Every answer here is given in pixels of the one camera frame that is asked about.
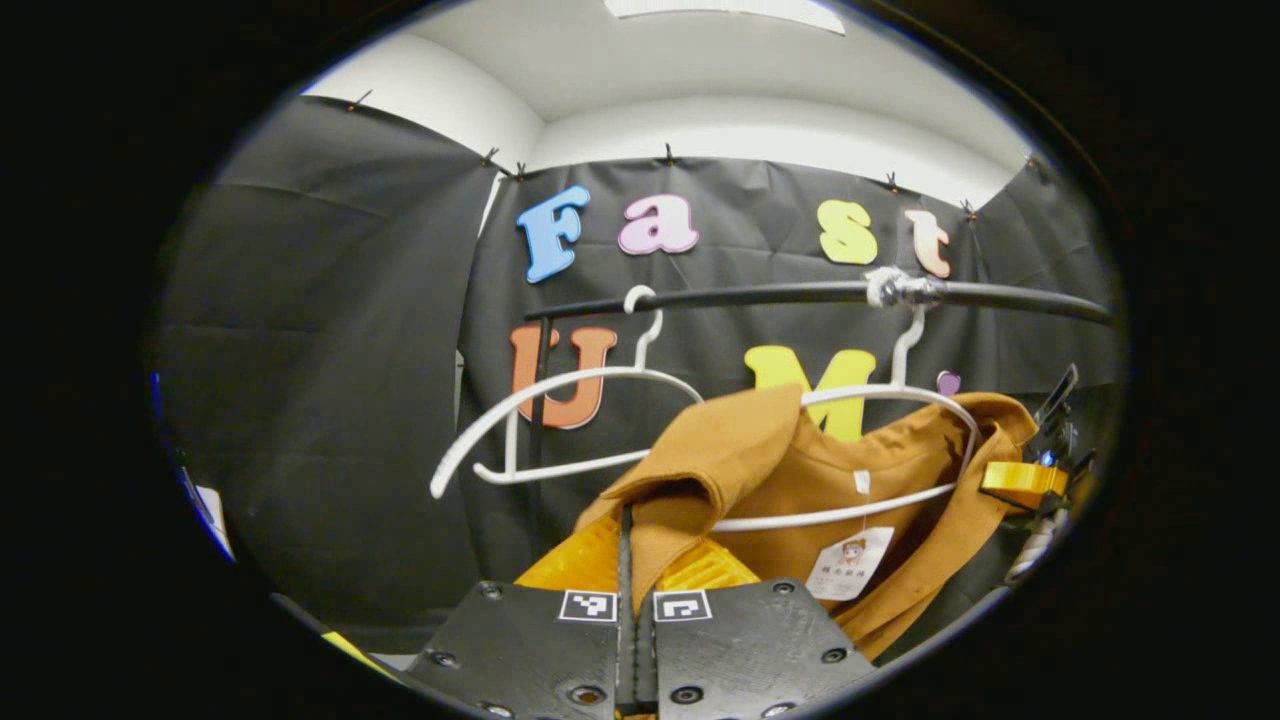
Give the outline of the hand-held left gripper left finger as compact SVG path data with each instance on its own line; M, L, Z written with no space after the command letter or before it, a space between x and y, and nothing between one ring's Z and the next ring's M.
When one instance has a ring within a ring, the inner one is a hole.
M485 719L623 719L637 711L630 532L614 533L618 589L481 582L406 675Z

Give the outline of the black clothes rack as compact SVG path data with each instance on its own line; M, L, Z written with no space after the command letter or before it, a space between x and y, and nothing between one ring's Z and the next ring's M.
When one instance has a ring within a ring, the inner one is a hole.
M942 282L946 288L945 300L936 306L950 305L1036 313L1048 316L1065 316L1103 327L1114 327L1116 324L1114 311L1105 305L1068 293L1019 288L1007 284ZM865 281L842 281L640 293L632 300L595 300L539 307L526 311L524 319L526 322L553 322L571 316L631 313L637 307L657 310L667 307L736 307L781 304L867 304L865 287Z

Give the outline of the brown shirt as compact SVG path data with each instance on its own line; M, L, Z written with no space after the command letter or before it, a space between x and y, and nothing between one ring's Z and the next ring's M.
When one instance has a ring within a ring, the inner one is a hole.
M846 442L815 424L801 396L800 386L777 386L686 407L573 529L631 507L632 579L649 591L703 539L759 578L804 579L827 547L888 528L865 589L824 603L861 653L884 664L966 611L950 588L1007 514L980 492L983 471L1020 461L1038 425L1015 398L977 392L957 396L975 430L925 405Z

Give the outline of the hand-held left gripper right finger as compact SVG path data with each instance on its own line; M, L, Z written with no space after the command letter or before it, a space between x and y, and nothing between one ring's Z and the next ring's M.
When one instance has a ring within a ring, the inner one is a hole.
M639 719L773 719L859 692L877 669L791 577L705 541L644 596Z

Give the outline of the white clothes hanger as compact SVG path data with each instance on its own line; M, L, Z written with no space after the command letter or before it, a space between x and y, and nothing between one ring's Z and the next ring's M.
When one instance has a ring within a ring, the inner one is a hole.
M960 468L957 470L957 479L963 479L966 474L972 459L975 452L977 439L979 436L979 427L975 418L959 402L943 396L938 392L924 389L915 386L909 386L906 383L908 378L908 357L910 350L916 346L924 334L925 329L925 307L920 304L911 306L911 323L909 328L895 341L892 357L891 357L891 373L888 383L879 384L859 384L847 386L832 389L817 389L805 393L800 405L803 407L810 407L814 405L831 404L846 398L896 398L896 400L914 400L923 404L931 404L938 407L943 407L954 414L964 425L968 428L968 438L963 455ZM955 489L956 484L947 483L931 487L929 489L923 489L911 495L900 495L888 500L883 500L873 503L863 503L858 506L850 506L845 509L826 510L818 512L803 512L791 514L771 518L736 518L724 519L718 521L710 530L714 533L742 533L751 530L776 530L794 527L813 527L818 524L826 524L832 521L850 520L855 518L868 518L878 512L887 512L890 510L906 507L914 503L922 503L927 500L940 497L941 495L947 495Z
M444 496L452 478L460 470L463 460L484 438L484 436L493 430L500 421L504 423L506 438L503 468L499 471L494 471L490 468L485 468L480 462L475 462L472 466L472 471L480 477L481 480L494 486L532 483L603 470L607 468L618 468L625 464L637 462L648 456L649 451L645 448L586 461L521 470L517 464L518 409L527 401L545 398L549 392L558 389L562 386L575 386L581 380L604 380L614 378L654 380L682 391L694 404L704 404L704 397L686 380L668 373L652 369L646 365L649 346L659 338L663 324L663 311L657 309L654 311L652 324L636 341L634 363L627 366L599 366L562 373L549 379L536 380L526 388L513 392L508 397L499 401L495 406L490 407L476 421L462 430L444 452L428 483L429 495L433 498L442 498Z

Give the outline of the ceiling light panel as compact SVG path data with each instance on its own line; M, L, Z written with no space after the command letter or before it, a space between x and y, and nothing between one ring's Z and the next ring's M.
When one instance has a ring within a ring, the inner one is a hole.
M721 13L787 22L845 36L841 17L817 0L602 0L620 19L672 13Z

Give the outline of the white tape wrap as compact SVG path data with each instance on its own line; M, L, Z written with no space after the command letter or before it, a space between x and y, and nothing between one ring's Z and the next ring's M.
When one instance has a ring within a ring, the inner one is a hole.
M932 275L911 275L897 266L878 266L863 274L865 301L872 307L900 304L933 307L945 300L945 283Z

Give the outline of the computer monitor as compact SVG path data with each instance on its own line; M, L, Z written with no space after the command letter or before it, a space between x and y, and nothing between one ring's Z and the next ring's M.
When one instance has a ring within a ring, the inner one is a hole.
M215 544L220 548L221 555L229 562L237 564L230 537L227 532L221 496L215 489L198 484L186 466L179 466L179 477L195 511L205 524Z

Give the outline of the black backdrop cloth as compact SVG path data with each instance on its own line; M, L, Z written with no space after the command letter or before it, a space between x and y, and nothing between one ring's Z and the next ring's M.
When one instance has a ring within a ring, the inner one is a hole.
M416 653L474 583L513 580L620 477L499 487L463 464L430 496L456 434L531 383L527 313L636 284L859 281L840 231L920 274L914 211L948 233L951 281L1119 301L1094 214L1039 158L968 218L856 174L650 149L504 178L399 117L301 97L175 242L157 395L234 556L362 650Z

